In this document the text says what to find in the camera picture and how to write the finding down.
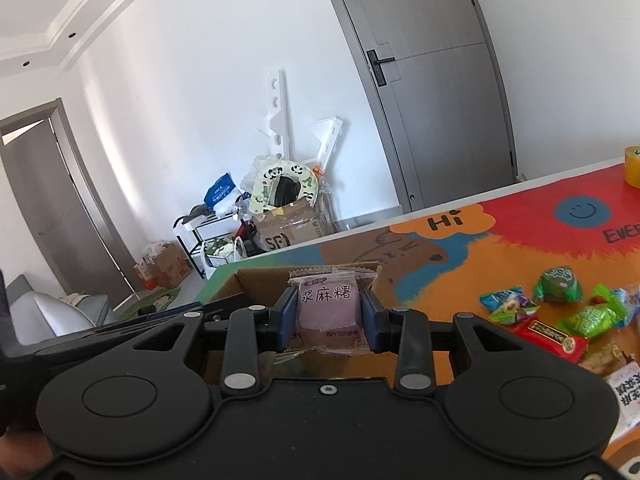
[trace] blue circle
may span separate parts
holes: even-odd
[[[559,221],[578,229],[599,227],[611,218],[611,211],[607,204],[586,195],[565,198],[556,206],[554,213]]]

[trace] black door handle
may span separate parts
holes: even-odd
[[[385,57],[385,59],[378,59],[378,53],[375,50],[367,50],[367,57],[369,58],[373,75],[376,78],[376,83],[378,83],[378,86],[386,86],[385,73],[382,72],[382,67],[380,65],[383,63],[391,63],[392,61],[395,61],[396,58]]]

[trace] door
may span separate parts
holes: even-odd
[[[49,119],[8,142],[2,161],[31,234],[66,293],[106,294],[112,307],[128,298],[132,288],[80,200]]]
[[[514,183],[498,80],[473,0],[343,0],[411,209]]]

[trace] yellow adhesive tape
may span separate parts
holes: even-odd
[[[625,150],[625,180],[633,187],[640,189],[640,146],[629,146]]]

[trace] colorful tablecloth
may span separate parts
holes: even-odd
[[[493,200],[463,206],[452,203],[436,214],[412,214],[388,226],[222,267],[198,299],[209,300],[240,266],[371,260],[383,267],[378,295],[386,307],[404,304],[442,321],[450,321],[460,311],[486,316],[478,301],[486,292],[521,285],[530,295],[549,267],[569,265],[587,295],[598,283],[612,288],[639,283],[640,190],[624,182],[623,167],[617,164]],[[555,324],[577,308],[543,304],[539,317]],[[593,345],[610,340],[627,354],[640,357],[635,322],[624,330],[611,330]],[[435,359],[438,384],[449,383],[447,356],[437,352]],[[389,359],[384,364],[372,362],[360,361],[360,366],[370,367],[363,375],[393,365]],[[346,374],[357,375],[357,371],[350,367]],[[636,456],[640,456],[638,429],[606,453],[616,467]]]

